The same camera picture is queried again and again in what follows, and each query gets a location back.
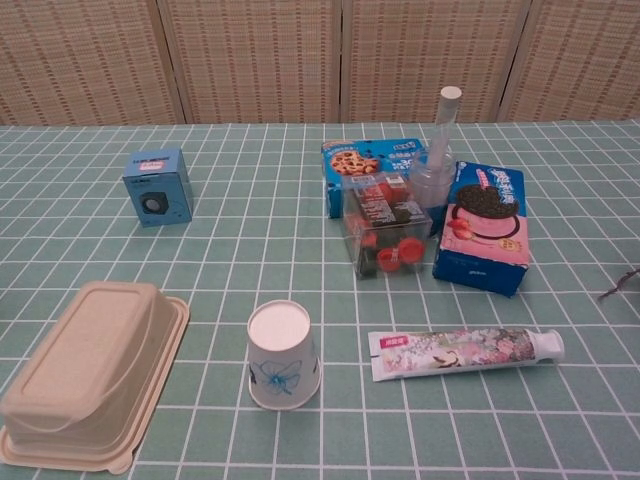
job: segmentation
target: wicker panel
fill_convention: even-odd
[[[337,120],[339,0],[162,4],[196,123]]]
[[[528,5],[352,0],[345,14],[343,120],[431,122],[446,85],[462,88],[459,121],[494,120]]]
[[[502,120],[640,115],[638,0],[534,0]]]
[[[2,2],[0,123],[183,122],[150,13],[145,0]]]

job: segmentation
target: food container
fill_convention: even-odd
[[[0,459],[126,471],[188,319],[182,300],[150,284],[85,285],[0,403]]]
[[[358,278],[422,269],[431,218],[399,173],[346,178],[342,231]]]
[[[321,369],[302,305],[267,302],[253,312],[247,332],[253,400],[268,410],[292,410],[311,399],[320,386]]]

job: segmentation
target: white bottle cap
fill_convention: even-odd
[[[440,90],[440,95],[447,100],[458,100],[462,96],[462,90],[458,87],[448,86]]]
[[[458,87],[448,86],[440,90],[436,125],[455,121],[460,97],[462,97],[462,90]]]
[[[564,342],[556,330],[549,330],[545,333],[527,331],[533,344],[536,360],[550,358],[556,361],[562,361],[564,358]]]

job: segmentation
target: toothpaste cap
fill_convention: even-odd
[[[564,358],[564,342],[556,330],[549,330],[545,333],[535,333],[529,330],[527,332],[533,344],[536,360],[550,358],[561,361]]]

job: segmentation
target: green tablecloth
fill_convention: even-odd
[[[90,280],[153,282],[191,322],[133,479],[640,478],[640,124],[464,125],[458,159],[524,170],[533,264],[507,299],[414,276],[356,281],[325,219],[324,139],[422,137],[417,124],[0,127],[0,385]],[[188,225],[142,229],[128,154],[180,146]],[[428,255],[433,258],[433,246]],[[256,408],[246,321],[267,300],[311,314],[322,388]],[[556,328],[560,367],[374,384],[371,330]],[[2,479],[109,478],[0,466]]]

